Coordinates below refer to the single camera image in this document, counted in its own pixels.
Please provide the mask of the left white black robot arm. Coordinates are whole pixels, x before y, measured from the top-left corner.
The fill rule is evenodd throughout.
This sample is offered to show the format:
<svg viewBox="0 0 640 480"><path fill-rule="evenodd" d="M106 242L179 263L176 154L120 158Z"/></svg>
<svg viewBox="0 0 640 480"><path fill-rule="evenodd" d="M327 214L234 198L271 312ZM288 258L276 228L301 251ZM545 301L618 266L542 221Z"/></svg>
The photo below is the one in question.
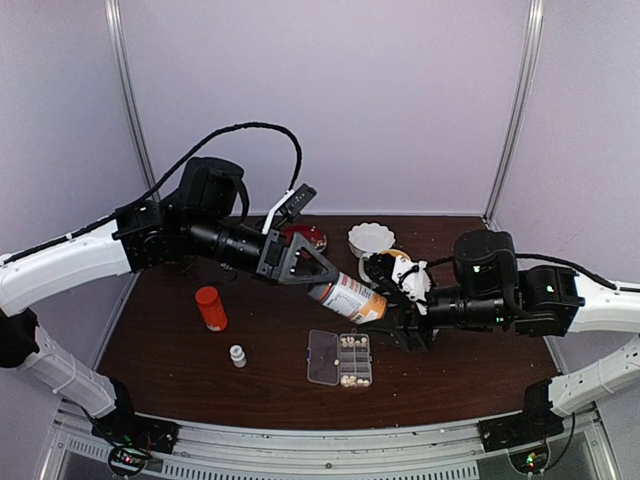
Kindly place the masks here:
<svg viewBox="0 0 640 480"><path fill-rule="evenodd" d="M1 258L1 366L22 368L69 399L123 444L144 433L126 387L61 348L39 324L33 304L101 278L139 273L200 256L280 285L334 281L336 267L296 234L286 239L265 224L231 221L237 199L248 199L238 165L193 157L180 184L159 202L118 209L84 233L69 234Z"/></svg>

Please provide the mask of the small white bottle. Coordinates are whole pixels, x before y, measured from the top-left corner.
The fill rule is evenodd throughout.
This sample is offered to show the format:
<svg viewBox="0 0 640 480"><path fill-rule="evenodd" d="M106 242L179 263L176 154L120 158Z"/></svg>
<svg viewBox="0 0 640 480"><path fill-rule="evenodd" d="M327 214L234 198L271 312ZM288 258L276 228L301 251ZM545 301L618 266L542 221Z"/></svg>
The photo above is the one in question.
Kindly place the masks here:
<svg viewBox="0 0 640 480"><path fill-rule="evenodd" d="M244 368L247 364L246 353L243 348L236 344L232 345L229 349L230 359L233 365L237 368Z"/></svg>

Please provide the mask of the clear plastic pill organizer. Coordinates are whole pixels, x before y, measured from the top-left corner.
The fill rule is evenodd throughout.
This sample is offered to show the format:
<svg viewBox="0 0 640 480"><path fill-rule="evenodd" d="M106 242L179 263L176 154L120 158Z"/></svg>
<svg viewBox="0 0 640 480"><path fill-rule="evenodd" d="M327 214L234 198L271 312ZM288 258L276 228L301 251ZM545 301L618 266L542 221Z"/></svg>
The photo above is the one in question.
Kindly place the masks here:
<svg viewBox="0 0 640 480"><path fill-rule="evenodd" d="M362 372L370 375L373 383L370 339L367 348L343 348L340 343L341 335L367 334L351 332L338 335L320 330L309 332L307 380L317 385L341 386L339 384L341 375L349 372Z"/></svg>

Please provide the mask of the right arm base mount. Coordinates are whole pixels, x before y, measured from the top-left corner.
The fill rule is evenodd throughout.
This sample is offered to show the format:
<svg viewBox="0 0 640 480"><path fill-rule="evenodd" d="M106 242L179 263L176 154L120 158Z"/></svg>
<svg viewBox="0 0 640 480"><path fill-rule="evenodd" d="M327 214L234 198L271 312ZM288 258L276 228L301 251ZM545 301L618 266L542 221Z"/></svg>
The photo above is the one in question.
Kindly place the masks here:
<svg viewBox="0 0 640 480"><path fill-rule="evenodd" d="M564 423L561 417L551 412L521 412L480 421L478 430L484 451L493 452L559 435L564 432Z"/></svg>

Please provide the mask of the grey lid pill bottle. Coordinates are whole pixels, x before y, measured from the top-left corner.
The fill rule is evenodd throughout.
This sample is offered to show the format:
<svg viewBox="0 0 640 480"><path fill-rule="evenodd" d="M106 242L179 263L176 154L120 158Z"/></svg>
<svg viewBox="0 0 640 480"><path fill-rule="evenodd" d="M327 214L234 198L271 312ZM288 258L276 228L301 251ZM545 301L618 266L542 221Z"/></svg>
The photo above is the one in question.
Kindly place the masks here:
<svg viewBox="0 0 640 480"><path fill-rule="evenodd" d="M308 295L358 325L381 320L388 306L384 296L344 273L334 282L312 286Z"/></svg>

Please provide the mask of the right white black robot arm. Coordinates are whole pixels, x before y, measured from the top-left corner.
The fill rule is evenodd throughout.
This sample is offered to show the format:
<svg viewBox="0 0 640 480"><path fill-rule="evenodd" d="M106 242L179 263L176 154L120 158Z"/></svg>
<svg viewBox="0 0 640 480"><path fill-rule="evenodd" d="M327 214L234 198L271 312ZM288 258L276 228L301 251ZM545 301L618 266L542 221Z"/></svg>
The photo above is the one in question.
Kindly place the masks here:
<svg viewBox="0 0 640 480"><path fill-rule="evenodd" d="M521 270L521 257L509 233L476 230L460 236L446 259L454 286L433 286L431 263L389 253L365 255L363 270L392 303L402 306L383 330L406 350L426 348L439 329L513 329L530 337L588 331L631 334L625 345L604 358L526 389L512 430L519 440L530 442L551 421L638 380L639 287L540 254L531 257L536 266Z"/></svg>

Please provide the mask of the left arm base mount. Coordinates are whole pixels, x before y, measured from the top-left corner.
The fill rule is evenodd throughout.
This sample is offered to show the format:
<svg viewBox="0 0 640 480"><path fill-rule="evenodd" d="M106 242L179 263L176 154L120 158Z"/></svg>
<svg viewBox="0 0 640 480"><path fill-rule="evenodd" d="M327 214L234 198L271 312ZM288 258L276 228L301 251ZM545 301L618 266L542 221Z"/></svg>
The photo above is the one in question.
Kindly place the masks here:
<svg viewBox="0 0 640 480"><path fill-rule="evenodd" d="M144 453L171 454L178 439L175 422L136 415L132 424L108 426L103 419L91 419L91 433L112 446L133 447Z"/></svg>

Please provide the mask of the orange pill bottle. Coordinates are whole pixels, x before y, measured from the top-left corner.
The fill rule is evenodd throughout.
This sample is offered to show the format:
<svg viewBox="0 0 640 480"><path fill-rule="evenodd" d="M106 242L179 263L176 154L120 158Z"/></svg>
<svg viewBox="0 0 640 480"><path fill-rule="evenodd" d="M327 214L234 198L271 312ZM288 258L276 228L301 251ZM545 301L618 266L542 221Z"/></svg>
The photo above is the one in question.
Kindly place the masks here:
<svg viewBox="0 0 640 480"><path fill-rule="evenodd" d="M200 288L195 294L195 300L204 324L209 330L221 332L227 328L227 314L215 287Z"/></svg>

